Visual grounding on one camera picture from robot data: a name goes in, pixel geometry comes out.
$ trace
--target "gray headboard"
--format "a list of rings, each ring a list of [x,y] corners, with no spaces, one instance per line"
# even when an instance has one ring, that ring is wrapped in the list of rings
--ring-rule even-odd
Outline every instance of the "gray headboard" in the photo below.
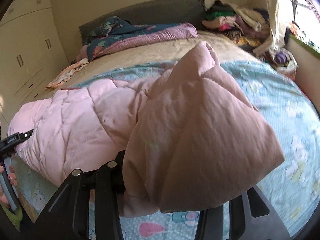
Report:
[[[167,24],[189,22],[197,30],[205,30],[201,21],[204,19],[204,0],[153,0],[131,5],[105,14],[79,27],[82,43],[89,32],[100,26],[107,18],[118,16],[131,24]]]

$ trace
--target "wardrobe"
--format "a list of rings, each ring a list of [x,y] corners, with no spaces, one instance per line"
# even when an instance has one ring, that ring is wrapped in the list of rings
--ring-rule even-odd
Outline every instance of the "wardrobe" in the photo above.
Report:
[[[0,57],[3,137],[2,127],[20,107],[40,98],[48,83],[69,65],[50,0],[13,1],[0,22]]]

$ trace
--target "bed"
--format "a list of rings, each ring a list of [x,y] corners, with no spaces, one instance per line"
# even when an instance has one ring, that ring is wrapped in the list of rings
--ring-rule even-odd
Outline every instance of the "bed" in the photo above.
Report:
[[[86,29],[80,30],[85,36]],[[168,65],[175,64],[197,43],[207,41],[218,54],[221,66],[235,78],[249,100],[271,124],[284,150],[285,162],[265,177],[258,187],[276,209],[290,235],[295,236],[309,221],[320,201],[320,156],[317,154],[320,150],[320,121],[316,110],[291,80],[226,38],[201,30],[198,30],[198,36],[99,57],[76,73],[64,87],[84,87],[100,78],[135,80],[160,73]],[[54,92],[43,94],[42,98],[50,98]],[[32,171],[18,157],[14,164],[20,201],[35,221],[57,187]],[[224,207],[223,236],[228,239],[227,203]],[[89,235],[95,239],[93,203],[90,203],[89,218]],[[121,218],[121,225],[125,240],[194,239],[198,218],[199,212],[158,212],[134,219]]]

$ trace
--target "green garment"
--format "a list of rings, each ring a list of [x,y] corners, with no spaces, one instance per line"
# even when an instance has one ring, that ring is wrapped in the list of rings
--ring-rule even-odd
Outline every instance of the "green garment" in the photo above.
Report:
[[[235,15],[233,12],[213,12],[213,13],[207,13],[205,15],[205,18],[207,20],[214,20],[215,18],[220,16],[233,16],[233,15]]]
[[[14,227],[20,231],[20,223],[22,220],[22,209],[19,206],[18,209],[15,211],[15,214],[12,214],[4,205],[0,203],[2,209],[6,213],[7,217],[11,221],[11,223],[14,225]]]

